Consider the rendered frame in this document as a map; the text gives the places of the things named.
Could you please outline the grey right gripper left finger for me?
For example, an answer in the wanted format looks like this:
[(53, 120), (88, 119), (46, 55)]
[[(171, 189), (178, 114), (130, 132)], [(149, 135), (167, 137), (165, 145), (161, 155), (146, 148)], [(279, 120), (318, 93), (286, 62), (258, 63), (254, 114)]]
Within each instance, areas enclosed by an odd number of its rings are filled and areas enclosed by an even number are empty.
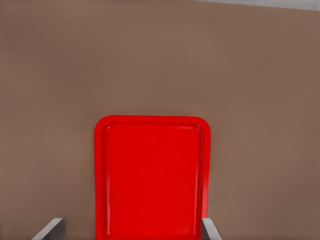
[(66, 240), (66, 219), (52, 219), (31, 240)]

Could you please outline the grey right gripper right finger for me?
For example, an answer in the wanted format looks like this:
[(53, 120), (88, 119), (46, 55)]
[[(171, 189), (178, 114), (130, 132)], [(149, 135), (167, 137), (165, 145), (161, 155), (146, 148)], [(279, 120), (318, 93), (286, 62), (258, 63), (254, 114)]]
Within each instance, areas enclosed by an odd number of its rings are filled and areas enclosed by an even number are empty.
[(200, 223), (201, 240), (223, 240), (211, 218), (202, 218)]

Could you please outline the red plastic tray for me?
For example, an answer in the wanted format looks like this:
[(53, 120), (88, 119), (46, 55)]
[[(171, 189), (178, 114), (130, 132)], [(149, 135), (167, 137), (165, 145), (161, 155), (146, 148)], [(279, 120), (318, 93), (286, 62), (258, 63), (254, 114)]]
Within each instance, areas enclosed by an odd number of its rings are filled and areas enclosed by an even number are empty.
[(94, 129), (96, 240), (201, 240), (211, 130), (196, 116), (109, 115)]

